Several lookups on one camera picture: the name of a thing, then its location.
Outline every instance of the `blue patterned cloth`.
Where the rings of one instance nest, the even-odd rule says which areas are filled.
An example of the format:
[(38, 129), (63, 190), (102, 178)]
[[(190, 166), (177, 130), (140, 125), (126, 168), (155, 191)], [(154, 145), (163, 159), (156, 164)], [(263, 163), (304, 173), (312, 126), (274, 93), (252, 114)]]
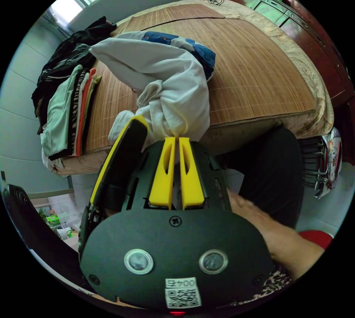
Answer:
[(199, 44), (192, 39), (160, 32), (146, 32), (142, 40), (171, 45), (189, 51), (202, 65), (206, 80), (209, 81), (212, 78), (214, 64), (216, 62), (216, 54), (202, 44)]

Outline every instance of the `cable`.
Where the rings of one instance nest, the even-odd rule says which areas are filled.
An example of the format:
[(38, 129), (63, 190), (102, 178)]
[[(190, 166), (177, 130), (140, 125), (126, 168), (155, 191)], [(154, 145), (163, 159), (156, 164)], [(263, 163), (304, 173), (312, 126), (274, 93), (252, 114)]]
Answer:
[(218, 1), (218, 0), (207, 0), (207, 1), (208, 1), (208, 3), (214, 4), (216, 6), (221, 6), (223, 4), (223, 2), (224, 2), (224, 0), (220, 0), (220, 1)]

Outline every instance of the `human hand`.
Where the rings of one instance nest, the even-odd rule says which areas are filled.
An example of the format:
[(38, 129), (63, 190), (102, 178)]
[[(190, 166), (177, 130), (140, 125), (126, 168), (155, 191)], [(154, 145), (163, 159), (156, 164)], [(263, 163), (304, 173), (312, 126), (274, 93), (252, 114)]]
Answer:
[(228, 191), (232, 212), (248, 220), (263, 236), (272, 259), (279, 261), (283, 252), (291, 250), (298, 234), (293, 229), (272, 219), (252, 202)]

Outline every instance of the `bed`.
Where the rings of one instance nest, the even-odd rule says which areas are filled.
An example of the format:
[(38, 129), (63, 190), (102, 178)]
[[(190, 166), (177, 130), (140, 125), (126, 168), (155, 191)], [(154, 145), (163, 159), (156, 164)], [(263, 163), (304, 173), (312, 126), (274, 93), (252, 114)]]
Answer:
[[(120, 21), (112, 36), (134, 30), (176, 34), (215, 51), (210, 127), (200, 141), (212, 154), (237, 149), (281, 124), (297, 138), (331, 131), (333, 108), (316, 67), (288, 35), (252, 9), (228, 0), (220, 6), (179, 1)], [(62, 158), (59, 175), (98, 172), (111, 148), (108, 134), (117, 114), (137, 110), (138, 94), (102, 62), (94, 67), (102, 80), (86, 146), (82, 156)]]

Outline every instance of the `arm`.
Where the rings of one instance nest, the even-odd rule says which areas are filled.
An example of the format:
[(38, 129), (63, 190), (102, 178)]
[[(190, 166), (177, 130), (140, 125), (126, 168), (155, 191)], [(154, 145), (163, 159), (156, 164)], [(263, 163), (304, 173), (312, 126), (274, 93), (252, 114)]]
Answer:
[(275, 261), (282, 264), (293, 280), (305, 274), (322, 256), (324, 249), (302, 238), (295, 231), (285, 236), (288, 244), (274, 253)]
[(263, 236), (273, 260), (282, 264), (293, 280), (306, 273), (324, 253), (320, 246), (272, 219), (252, 202), (229, 192), (232, 212), (253, 224)]

